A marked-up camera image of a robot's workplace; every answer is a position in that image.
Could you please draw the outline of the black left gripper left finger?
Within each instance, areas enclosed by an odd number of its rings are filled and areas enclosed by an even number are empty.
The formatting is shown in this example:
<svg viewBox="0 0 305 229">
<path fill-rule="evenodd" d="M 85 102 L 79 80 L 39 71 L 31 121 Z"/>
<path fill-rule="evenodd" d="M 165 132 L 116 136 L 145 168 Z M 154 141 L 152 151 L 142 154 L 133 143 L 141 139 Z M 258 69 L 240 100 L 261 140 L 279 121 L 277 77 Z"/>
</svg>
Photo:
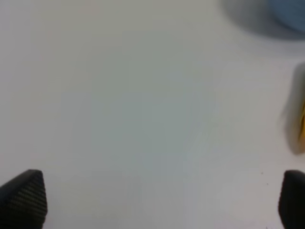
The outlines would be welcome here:
<svg viewBox="0 0 305 229">
<path fill-rule="evenodd" d="M 29 169 L 0 187 L 0 227 L 41 229 L 48 213 L 43 173 Z"/>
</svg>

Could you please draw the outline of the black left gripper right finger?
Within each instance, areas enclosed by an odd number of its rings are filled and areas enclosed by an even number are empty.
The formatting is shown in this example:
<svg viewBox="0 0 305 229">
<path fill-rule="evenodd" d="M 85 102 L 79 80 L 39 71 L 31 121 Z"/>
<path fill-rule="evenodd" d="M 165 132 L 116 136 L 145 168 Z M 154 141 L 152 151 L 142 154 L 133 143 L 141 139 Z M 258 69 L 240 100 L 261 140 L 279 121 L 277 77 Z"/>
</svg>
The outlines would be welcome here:
<svg viewBox="0 0 305 229">
<path fill-rule="evenodd" d="M 278 213 L 285 229 L 305 227 L 305 174 L 303 172 L 285 171 Z"/>
</svg>

